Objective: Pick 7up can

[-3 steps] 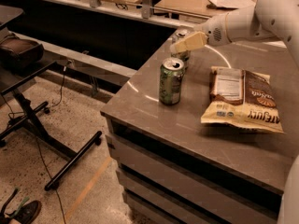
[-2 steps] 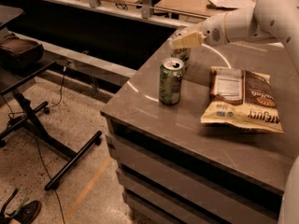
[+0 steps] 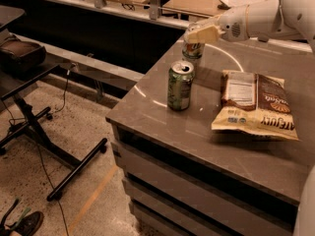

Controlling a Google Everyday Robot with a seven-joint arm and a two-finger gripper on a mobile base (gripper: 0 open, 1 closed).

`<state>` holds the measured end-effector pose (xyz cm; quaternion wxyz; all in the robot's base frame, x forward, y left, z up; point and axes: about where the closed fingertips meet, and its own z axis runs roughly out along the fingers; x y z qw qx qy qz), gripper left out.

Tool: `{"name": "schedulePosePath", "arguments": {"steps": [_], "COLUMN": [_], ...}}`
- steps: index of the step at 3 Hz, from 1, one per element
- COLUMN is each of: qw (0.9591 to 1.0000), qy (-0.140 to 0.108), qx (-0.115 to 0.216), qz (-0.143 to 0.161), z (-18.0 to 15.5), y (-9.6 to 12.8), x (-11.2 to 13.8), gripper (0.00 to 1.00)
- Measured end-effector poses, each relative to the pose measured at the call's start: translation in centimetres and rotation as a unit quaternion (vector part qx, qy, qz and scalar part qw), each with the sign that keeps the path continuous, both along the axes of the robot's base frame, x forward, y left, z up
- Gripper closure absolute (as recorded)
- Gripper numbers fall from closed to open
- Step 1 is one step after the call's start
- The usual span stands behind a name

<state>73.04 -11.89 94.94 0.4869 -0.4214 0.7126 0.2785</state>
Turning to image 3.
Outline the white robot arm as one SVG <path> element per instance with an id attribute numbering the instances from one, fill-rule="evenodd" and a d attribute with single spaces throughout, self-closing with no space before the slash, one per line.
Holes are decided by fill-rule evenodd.
<path id="1" fill-rule="evenodd" d="M 315 0 L 264 0 L 233 7 L 187 30 L 188 43 L 260 39 L 305 39 L 315 52 Z"/>

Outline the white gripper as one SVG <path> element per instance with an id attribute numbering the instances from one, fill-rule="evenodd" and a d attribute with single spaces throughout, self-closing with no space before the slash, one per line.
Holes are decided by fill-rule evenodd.
<path id="1" fill-rule="evenodd" d="M 219 18 L 210 17 L 191 23 L 184 34 L 184 40 L 188 43 L 212 43 L 220 37 L 230 42 L 247 40 L 248 12 L 248 5 L 233 7 Z"/>

